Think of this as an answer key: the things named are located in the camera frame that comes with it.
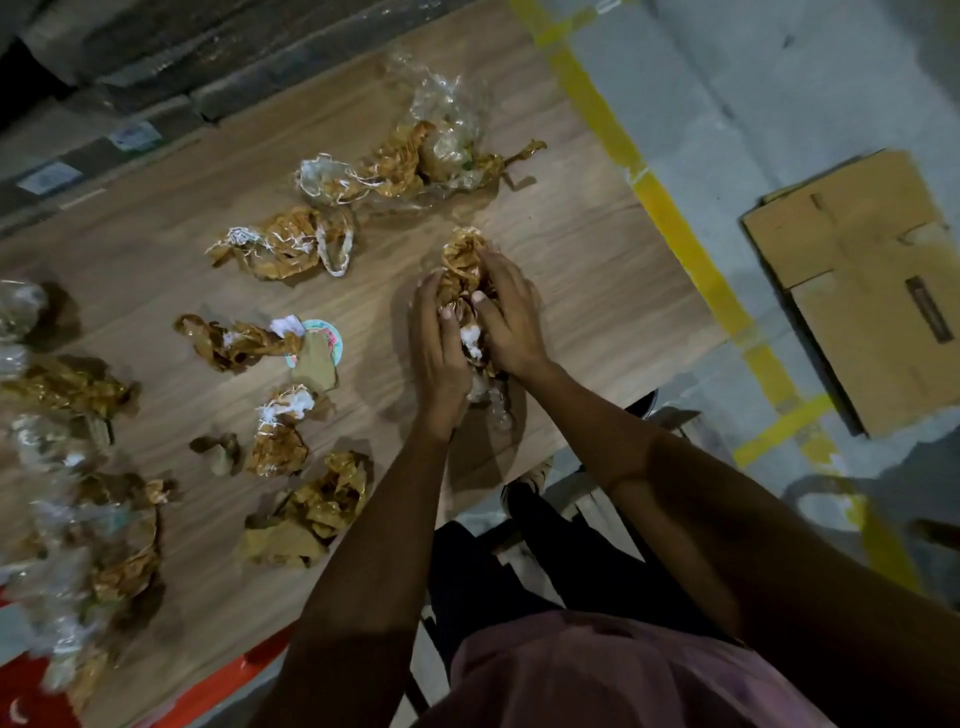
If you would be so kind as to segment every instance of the wood grain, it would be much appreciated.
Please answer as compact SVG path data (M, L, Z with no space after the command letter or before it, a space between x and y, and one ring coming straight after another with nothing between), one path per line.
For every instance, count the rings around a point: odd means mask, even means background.
M320 151L353 158L388 131L400 106L385 86L382 56L374 55L197 134L105 193L0 244L5 276L55 280L74 298L83 331L65 351L102 357L119 376L142 383L135 417L115 423L114 467L171 474L183 492L164 513L162 606L94 697L84 716L89 728L144 716L289 623L319 573L238 566L232 552L244 516L285 482L213 478L187 449L211 431L235 431L248 443L254 408L287 377L283 361L218 374L171 330L178 314L265 323L295 313L332 322L345 343L336 413L299 430L318 454L343 446L367 452L377 476L415 408L407 302L458 223L479 226L521 266L544 300L551 351L614 402L639 399L721 340L503 0L482 0L404 43L437 70L469 69L489 82L490 148L510 154L532 136L549 144L517 166L516 181L528 183L458 198L416 219L368 222L343 279L324 274L291 287L232 265L209 268L204 250L224 229L298 201L292 173L301 158ZM519 391L513 399L520 427L512 438L488 436L482 411L471 412L458 433L439 520L563 444L539 407Z

